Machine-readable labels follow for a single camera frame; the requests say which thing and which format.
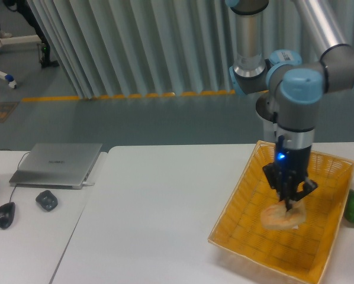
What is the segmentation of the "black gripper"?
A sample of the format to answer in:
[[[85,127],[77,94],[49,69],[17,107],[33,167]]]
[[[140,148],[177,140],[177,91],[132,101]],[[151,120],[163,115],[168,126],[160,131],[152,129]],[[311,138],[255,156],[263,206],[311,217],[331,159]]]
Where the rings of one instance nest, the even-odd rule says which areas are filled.
[[[317,182],[308,176],[307,167],[311,146],[304,149],[289,149],[285,146],[286,138],[280,135],[275,145],[274,162],[265,165],[262,170],[271,189],[276,190],[279,200],[284,202],[286,210],[292,208],[290,199],[300,201],[318,188]],[[304,180],[302,190],[291,198],[290,186],[293,180]]]

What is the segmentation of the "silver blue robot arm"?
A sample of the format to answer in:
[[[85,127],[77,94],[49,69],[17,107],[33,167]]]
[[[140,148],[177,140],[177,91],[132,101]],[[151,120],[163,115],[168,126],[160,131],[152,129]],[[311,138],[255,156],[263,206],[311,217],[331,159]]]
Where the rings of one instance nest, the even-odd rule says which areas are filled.
[[[289,50],[261,51],[261,15],[268,1],[227,1],[236,16],[237,56],[230,68],[235,91],[263,91],[256,110],[265,136],[275,143],[274,160],[263,167],[269,186],[290,210],[317,188],[307,168],[320,101],[326,93],[354,88],[354,49],[327,1],[295,1],[318,61],[304,64]]]

